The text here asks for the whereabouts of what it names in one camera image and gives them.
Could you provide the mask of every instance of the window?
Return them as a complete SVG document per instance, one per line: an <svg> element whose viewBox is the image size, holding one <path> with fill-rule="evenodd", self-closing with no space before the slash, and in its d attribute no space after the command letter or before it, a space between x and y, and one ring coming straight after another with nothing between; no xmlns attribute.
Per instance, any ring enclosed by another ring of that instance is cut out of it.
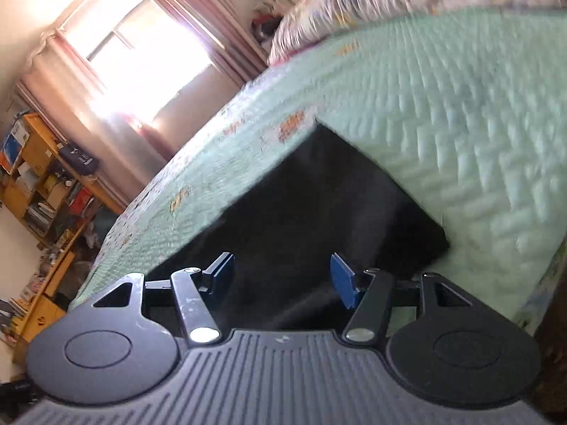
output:
<svg viewBox="0 0 567 425"><path fill-rule="evenodd" d="M121 111L143 123L210 65L197 38L151 0L89 0L62 30Z"/></svg>

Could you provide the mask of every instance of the mattress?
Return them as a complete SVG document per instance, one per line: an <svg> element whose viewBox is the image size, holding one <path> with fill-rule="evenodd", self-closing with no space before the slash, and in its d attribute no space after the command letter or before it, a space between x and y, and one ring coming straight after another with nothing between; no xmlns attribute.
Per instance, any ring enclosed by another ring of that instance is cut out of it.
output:
<svg viewBox="0 0 567 425"><path fill-rule="evenodd" d="M128 207L73 304L171 257L317 120L443 225L451 250L431 271L533 331L565 258L565 39L563 12L465 10L348 32L268 69Z"/></svg>

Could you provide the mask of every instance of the bag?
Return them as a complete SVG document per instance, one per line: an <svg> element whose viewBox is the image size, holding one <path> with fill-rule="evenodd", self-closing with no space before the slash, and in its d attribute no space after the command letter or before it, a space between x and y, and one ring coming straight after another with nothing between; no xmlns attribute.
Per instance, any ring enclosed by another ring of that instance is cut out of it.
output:
<svg viewBox="0 0 567 425"><path fill-rule="evenodd" d="M65 144L59 150L59 154L81 176L90 176L99 168L99 161L84 153L73 142Z"/></svg>

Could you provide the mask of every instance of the black cloth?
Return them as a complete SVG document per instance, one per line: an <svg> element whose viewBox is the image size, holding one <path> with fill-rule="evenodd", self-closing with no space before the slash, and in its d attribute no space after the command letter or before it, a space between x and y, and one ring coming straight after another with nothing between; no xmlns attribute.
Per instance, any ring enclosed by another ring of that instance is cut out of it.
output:
<svg viewBox="0 0 567 425"><path fill-rule="evenodd" d="M236 257L213 311L221 330L336 329L351 316L330 280L339 252L360 270L412 277L449 247L443 229L362 153L318 124L313 133L148 280Z"/></svg>

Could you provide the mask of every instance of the pink curtain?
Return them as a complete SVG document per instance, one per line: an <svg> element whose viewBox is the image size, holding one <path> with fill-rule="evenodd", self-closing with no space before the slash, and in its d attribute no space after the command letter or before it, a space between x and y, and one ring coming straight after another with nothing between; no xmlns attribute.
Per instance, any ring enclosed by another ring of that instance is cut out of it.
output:
<svg viewBox="0 0 567 425"><path fill-rule="evenodd" d="M216 67L236 85L266 69L266 55L238 20L230 0L154 0L197 35Z"/></svg>
<svg viewBox="0 0 567 425"><path fill-rule="evenodd" d="M120 107L89 63L61 33L46 39L16 87L56 134L100 160L97 175L122 204L131 202L165 166L168 155L117 112Z"/></svg>

